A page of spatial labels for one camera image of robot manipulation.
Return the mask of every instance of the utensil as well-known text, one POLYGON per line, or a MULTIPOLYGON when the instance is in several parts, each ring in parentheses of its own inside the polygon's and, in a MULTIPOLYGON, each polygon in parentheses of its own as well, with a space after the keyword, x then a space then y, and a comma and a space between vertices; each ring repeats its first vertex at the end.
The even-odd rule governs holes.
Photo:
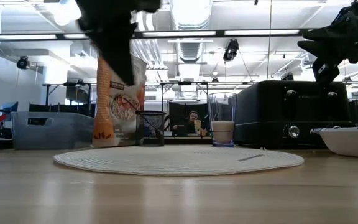
POLYGON ((264 156, 264 155, 263 155, 263 154, 254 155, 254 156, 246 157, 246 158, 243 158, 243 159, 239 159, 238 161, 239 161, 239 162, 247 161, 247 160, 249 160, 249 159, 253 159, 253 158, 261 157, 261 156, 264 156))
MULTIPOLYGON (((125 101, 127 101, 129 103, 129 105, 134 108, 137 112, 139 112, 139 110, 125 97, 122 97, 122 99, 124 99, 125 101)), ((147 124, 149 124, 153 129, 154 129, 154 132, 155 132, 155 135, 157 136, 157 139, 159 141, 161 141, 164 136, 160 133, 160 130, 158 130, 158 128, 156 128, 154 125, 152 125, 147 119, 144 118, 144 116, 142 114, 139 113, 139 116, 141 116, 143 118, 143 120, 146 121, 147 124)))

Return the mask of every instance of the drinking glass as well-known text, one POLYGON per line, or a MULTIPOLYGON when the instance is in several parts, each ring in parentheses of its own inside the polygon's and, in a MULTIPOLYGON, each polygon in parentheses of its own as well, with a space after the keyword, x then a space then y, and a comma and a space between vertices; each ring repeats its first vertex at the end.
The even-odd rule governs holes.
POLYGON ((213 146, 234 146, 236 104, 237 95, 235 93, 212 93, 208 95, 213 146))

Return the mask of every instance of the gray plastic bin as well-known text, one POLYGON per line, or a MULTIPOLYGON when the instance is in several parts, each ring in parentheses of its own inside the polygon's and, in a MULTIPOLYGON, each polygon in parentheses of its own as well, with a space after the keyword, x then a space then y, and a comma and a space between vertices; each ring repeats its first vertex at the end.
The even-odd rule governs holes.
POLYGON ((15 149, 78 149, 92 144, 94 118, 76 113, 12 113, 15 149))

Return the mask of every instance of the toaster knob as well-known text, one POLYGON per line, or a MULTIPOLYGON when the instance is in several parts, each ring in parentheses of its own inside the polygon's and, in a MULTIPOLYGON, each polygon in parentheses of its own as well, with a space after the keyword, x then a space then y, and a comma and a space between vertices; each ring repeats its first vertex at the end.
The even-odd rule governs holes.
POLYGON ((297 138, 299 136, 299 128, 296 127, 295 125, 294 126, 290 126, 288 128, 288 135, 291 137, 291 138, 297 138))
POLYGON ((285 94, 286 96, 295 96, 296 92, 294 90, 288 90, 285 94))
POLYGON ((328 96, 328 98, 334 98, 334 97, 337 97, 338 94, 336 92, 329 92, 329 93, 327 93, 327 96, 328 96))

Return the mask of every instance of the table surface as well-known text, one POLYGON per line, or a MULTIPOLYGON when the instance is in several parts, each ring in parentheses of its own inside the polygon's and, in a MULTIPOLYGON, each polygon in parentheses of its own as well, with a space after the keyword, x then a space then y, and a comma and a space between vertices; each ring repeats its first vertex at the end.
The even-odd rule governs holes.
POLYGON ((65 151, 0 151, 0 224, 355 223, 358 158, 300 152, 298 167, 217 177, 100 174, 65 151))

